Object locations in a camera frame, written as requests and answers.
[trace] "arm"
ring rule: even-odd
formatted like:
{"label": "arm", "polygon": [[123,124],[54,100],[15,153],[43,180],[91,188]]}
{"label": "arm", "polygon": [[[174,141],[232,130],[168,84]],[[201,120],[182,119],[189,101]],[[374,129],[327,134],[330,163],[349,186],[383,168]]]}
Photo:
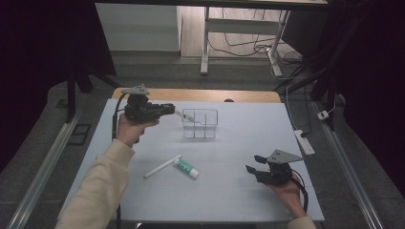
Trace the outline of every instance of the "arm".
{"label": "arm", "polygon": [[134,125],[122,114],[117,139],[87,172],[56,228],[105,228],[119,206],[129,182],[128,165],[134,142],[147,127],[159,122]]}
{"label": "arm", "polygon": [[282,186],[269,184],[266,186],[270,187],[277,194],[291,213],[293,220],[288,224],[288,229],[316,229],[312,219],[304,211],[300,200],[300,189],[297,185],[290,181]]}

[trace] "gray carpet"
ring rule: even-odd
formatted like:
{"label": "gray carpet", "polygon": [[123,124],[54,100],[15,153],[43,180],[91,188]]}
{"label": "gray carpet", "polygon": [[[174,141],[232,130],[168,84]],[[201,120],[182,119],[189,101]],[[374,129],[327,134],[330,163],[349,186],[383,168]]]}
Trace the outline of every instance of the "gray carpet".
{"label": "gray carpet", "polygon": [[[118,77],[115,80],[127,87],[143,83],[149,88],[249,91],[272,91],[281,82],[271,76],[268,64],[218,64],[210,65],[208,71],[207,76],[200,76],[200,65],[198,64],[117,65]],[[293,71],[293,67],[284,66],[283,71],[285,75],[288,75]],[[70,138],[71,144],[64,149],[26,228],[53,228],[56,223],[56,217],[92,139],[106,100],[114,90],[93,76],[91,79],[95,88],[78,122],[78,124],[84,125],[83,128],[88,125],[89,133],[87,136],[75,135]],[[288,104],[295,125],[306,132],[311,130],[308,139],[316,155],[305,157],[305,162],[326,218],[325,221],[316,223],[317,228],[369,228],[358,202],[352,194],[351,187],[336,161],[336,156],[328,143],[321,123],[315,118],[312,104],[304,99],[304,94],[304,89],[290,94]],[[65,83],[50,90],[48,105],[32,129],[32,133],[27,137],[8,168],[0,175],[0,228],[5,228],[9,223],[19,201],[24,196],[60,131],[66,118],[64,106],[66,97]],[[287,102],[285,96],[282,96],[282,100]],[[385,228],[404,228],[405,201],[403,196],[398,193],[373,154],[346,125],[342,116],[343,103],[338,102],[337,104],[334,120],[336,133]],[[112,222],[109,228],[114,228],[114,226]],[[133,223],[124,223],[123,228],[134,228],[134,226]],[[257,227],[261,229],[285,228],[285,225],[272,224]]]}

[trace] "sleeve cuff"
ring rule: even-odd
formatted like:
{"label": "sleeve cuff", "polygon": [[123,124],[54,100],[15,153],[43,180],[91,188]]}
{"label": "sleeve cuff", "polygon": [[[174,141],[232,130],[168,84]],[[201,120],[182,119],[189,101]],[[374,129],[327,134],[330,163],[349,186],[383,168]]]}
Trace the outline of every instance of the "sleeve cuff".
{"label": "sleeve cuff", "polygon": [[135,151],[132,148],[129,148],[127,145],[117,139],[113,139],[113,142],[104,153],[104,156],[122,166],[128,167],[129,162],[134,154]]}
{"label": "sleeve cuff", "polygon": [[288,223],[288,229],[296,228],[315,229],[316,227],[311,217],[302,217]]}

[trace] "wooden floor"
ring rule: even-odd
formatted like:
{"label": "wooden floor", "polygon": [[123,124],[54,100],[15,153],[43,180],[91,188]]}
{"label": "wooden floor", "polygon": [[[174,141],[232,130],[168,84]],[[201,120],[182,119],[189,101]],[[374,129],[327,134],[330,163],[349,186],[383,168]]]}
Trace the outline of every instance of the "wooden floor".
{"label": "wooden floor", "polygon": [[[231,8],[211,8],[210,18],[230,18],[245,20],[266,20],[278,21],[279,10],[254,10],[254,9],[231,9]],[[181,7],[181,56],[182,57],[201,57],[203,48],[203,28],[204,28],[204,8],[203,7]],[[257,45],[271,45],[273,43],[272,35],[257,34],[235,34],[211,32],[208,39],[216,50],[232,52],[234,54],[215,51],[209,47],[209,57],[250,57],[267,58],[265,52],[254,53],[254,42],[256,39],[266,40],[257,42]],[[236,45],[246,42],[252,42],[245,45]],[[281,43],[278,48],[279,54],[284,56],[287,52],[293,52],[294,49],[287,44]],[[299,53],[290,53],[288,57],[299,56]]]}

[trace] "transparent container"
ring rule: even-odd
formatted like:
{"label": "transparent container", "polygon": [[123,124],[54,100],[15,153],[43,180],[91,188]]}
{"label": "transparent container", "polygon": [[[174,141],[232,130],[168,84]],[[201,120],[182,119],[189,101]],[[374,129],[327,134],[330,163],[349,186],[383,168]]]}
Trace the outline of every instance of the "transparent container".
{"label": "transparent container", "polygon": [[194,121],[182,119],[184,137],[215,138],[218,126],[218,111],[213,109],[184,109],[183,115],[188,115]]}

